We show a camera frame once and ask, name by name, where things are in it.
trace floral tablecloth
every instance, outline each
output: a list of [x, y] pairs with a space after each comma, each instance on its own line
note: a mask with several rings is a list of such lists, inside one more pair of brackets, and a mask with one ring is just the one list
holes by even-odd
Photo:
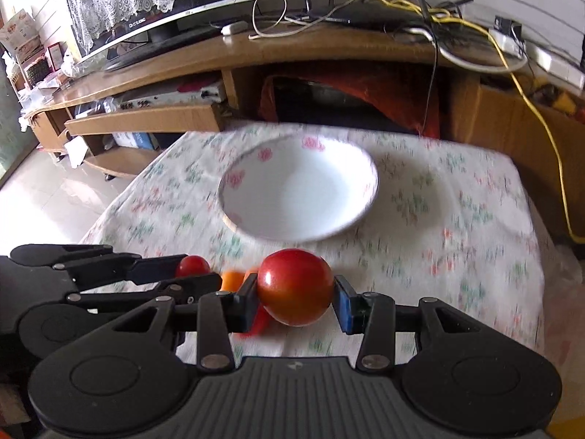
[[[511, 160], [492, 151], [413, 136], [290, 124], [242, 124], [223, 133], [187, 133], [103, 213], [84, 238], [144, 257], [204, 256], [216, 271], [246, 270], [284, 247], [322, 256], [357, 292], [375, 290], [416, 305], [434, 296], [531, 348], [541, 349], [544, 286], [539, 242]], [[322, 134], [370, 153], [380, 176], [376, 201], [355, 226], [332, 238], [275, 244], [242, 237], [222, 221], [219, 180], [243, 151], [284, 134]], [[545, 243], [549, 243], [546, 232]], [[138, 290], [120, 283], [109, 290]], [[178, 350], [195, 360], [195, 335]], [[347, 355], [361, 336], [341, 333], [330, 308], [315, 324], [274, 322], [255, 338], [232, 336], [243, 355]], [[415, 352], [399, 334], [397, 362]]]

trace bowl rim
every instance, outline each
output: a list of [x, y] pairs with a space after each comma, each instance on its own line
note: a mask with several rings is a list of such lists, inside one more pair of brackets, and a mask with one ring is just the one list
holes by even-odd
[[[266, 145], [268, 143], [279, 142], [279, 141], [282, 141], [285, 139], [299, 139], [302, 141], [302, 139], [304, 139], [305, 137], [317, 137], [320, 140], [329, 140], [330, 142], [339, 142], [339, 143], [343, 143], [345, 145], [350, 145], [350, 146], [354, 147], [355, 149], [358, 149], [362, 153], [362, 155], [364, 155], [365, 158], [370, 161], [370, 165], [374, 168], [373, 173], [374, 173], [375, 186], [374, 186], [374, 189], [372, 191], [371, 197], [366, 201], [366, 203], [364, 204], [362, 209], [359, 211], [359, 213], [355, 217], [353, 217], [350, 221], [345, 222], [344, 224], [340, 225], [336, 229], [332, 229], [332, 230], [327, 231], [323, 234], [320, 234], [319, 236], [303, 237], [302, 239], [275, 239], [275, 238], [267, 237], [267, 236], [259, 236], [257, 234], [250, 233], [249, 231], [247, 231], [244, 228], [239, 227], [238, 224], [228, 216], [228, 214], [226, 213], [226, 210], [225, 210], [225, 204], [224, 204], [224, 200], [223, 200], [223, 191], [225, 189], [227, 174], [230, 173], [230, 171], [232, 171], [233, 168], [239, 164], [239, 162], [241, 162], [244, 158], [250, 156], [251, 153], [255, 152], [263, 145]], [[304, 243], [304, 242], [320, 241], [320, 240], [327, 239], [327, 238], [332, 237], [336, 234], [339, 234], [340, 232], [345, 231], [348, 227], [352, 226], [353, 224], [355, 224], [356, 222], [361, 220], [361, 218], [364, 217], [364, 215], [369, 211], [369, 209], [373, 205], [374, 201], [376, 200], [376, 197], [378, 196], [378, 188], [380, 185], [379, 179], [380, 179], [380, 176], [378, 173], [378, 167], [376, 166], [374, 159], [364, 148], [360, 147], [359, 145], [356, 145], [355, 143], [348, 142], [347, 140], [337, 139], [334, 137], [321, 136], [319, 134], [314, 134], [314, 133], [288, 134], [288, 135], [275, 137], [274, 139], [264, 140], [264, 142], [258, 143], [258, 145], [255, 145], [254, 147], [252, 147], [252, 148], [242, 152], [240, 155], [238, 155], [227, 166], [227, 169], [223, 172], [223, 175], [222, 175], [221, 179], [219, 180], [218, 204], [219, 204], [219, 208], [220, 208], [221, 212], [223, 213], [222, 220], [223, 220], [224, 224], [226, 224], [226, 226], [234, 233], [237, 233], [237, 234], [241, 233], [241, 234], [245, 234], [253, 239], [261, 239], [261, 240], [271, 241], [271, 242]]]

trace cabinet door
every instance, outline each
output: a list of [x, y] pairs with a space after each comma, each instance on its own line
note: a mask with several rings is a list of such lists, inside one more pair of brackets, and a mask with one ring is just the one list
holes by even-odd
[[59, 140], [59, 134], [53, 127], [53, 124], [45, 114], [41, 112], [33, 116], [30, 120], [30, 125], [39, 143], [47, 151], [62, 151], [63, 143]]

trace tile floor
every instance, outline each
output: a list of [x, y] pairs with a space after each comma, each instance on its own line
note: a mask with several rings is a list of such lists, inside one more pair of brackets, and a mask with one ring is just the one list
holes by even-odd
[[28, 243], [77, 243], [131, 180], [34, 150], [0, 189], [0, 255]]

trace bowl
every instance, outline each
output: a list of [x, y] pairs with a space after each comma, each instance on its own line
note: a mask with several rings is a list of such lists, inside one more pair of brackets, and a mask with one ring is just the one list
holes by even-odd
[[359, 220], [378, 192], [378, 172], [360, 147], [292, 135], [242, 154], [219, 183], [219, 205], [233, 230], [305, 242], [330, 237]]

